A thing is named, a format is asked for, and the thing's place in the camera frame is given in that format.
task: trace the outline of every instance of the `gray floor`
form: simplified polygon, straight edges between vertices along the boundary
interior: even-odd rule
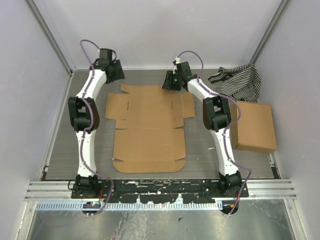
[[[204,70],[201,74],[205,84],[210,88],[207,77],[215,70]],[[219,161],[214,149],[215,143],[205,129],[202,120],[202,103],[195,100],[193,118],[184,120],[186,145],[186,165],[175,173],[121,173],[113,166],[113,149],[115,137],[115,120],[105,119],[106,100],[109,92],[120,93],[120,83],[130,85],[162,85],[166,70],[126,70],[126,79],[105,84],[96,99],[100,115],[100,126],[95,136],[95,162],[99,173],[113,179],[141,178],[218,178]],[[71,83],[69,95],[75,96],[88,78],[87,71],[77,71]],[[265,153],[234,150],[236,162],[252,169],[252,178],[273,178],[268,155]],[[75,132],[70,124],[68,106],[64,108],[58,134],[53,147],[46,179],[74,179],[78,170],[78,144]],[[242,177],[248,172],[241,171]]]
[[[28,240],[291,240],[283,200],[243,200],[229,217],[219,210],[36,211]]]

